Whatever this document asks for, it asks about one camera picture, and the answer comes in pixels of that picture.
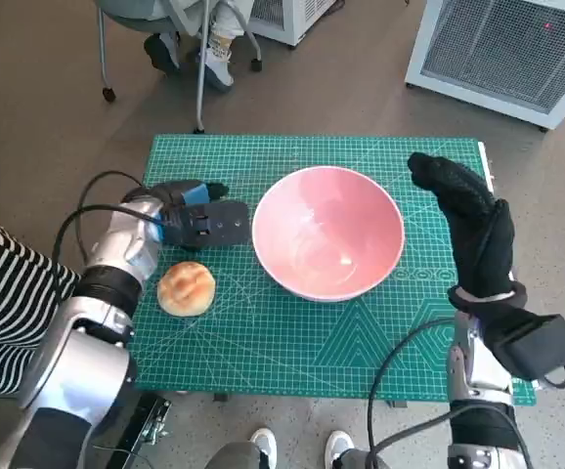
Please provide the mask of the right robot hand black glove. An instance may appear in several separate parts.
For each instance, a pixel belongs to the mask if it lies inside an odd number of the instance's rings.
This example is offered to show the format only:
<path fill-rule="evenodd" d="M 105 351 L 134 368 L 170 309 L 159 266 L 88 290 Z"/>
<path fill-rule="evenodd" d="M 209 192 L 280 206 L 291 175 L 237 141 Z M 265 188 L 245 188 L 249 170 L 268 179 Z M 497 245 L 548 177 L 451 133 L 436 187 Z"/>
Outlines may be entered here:
<path fill-rule="evenodd" d="M 508 202 L 471 169 L 445 157 L 415 152 L 408 167 L 413 183 L 435 195 L 446 217 L 457 285 L 477 298 L 509 293 L 515 230 Z"/>

